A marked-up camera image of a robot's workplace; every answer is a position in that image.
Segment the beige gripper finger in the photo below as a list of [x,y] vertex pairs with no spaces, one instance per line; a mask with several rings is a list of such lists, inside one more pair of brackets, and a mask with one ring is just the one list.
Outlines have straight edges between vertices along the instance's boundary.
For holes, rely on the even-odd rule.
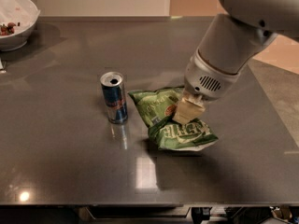
[[190,94],[187,91],[183,91],[182,96],[177,103],[173,121],[180,124],[187,124],[191,120],[195,119],[195,105],[188,100],[189,95]]
[[184,92],[178,104],[179,122],[186,124],[198,118],[206,110],[201,95]]

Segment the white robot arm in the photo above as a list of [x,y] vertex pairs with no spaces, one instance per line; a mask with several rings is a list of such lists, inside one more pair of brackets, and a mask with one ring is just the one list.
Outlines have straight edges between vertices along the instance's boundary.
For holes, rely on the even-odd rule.
[[205,102],[224,96],[253,56],[277,37],[299,38],[299,0],[219,0],[215,16],[186,67],[173,120],[187,124]]

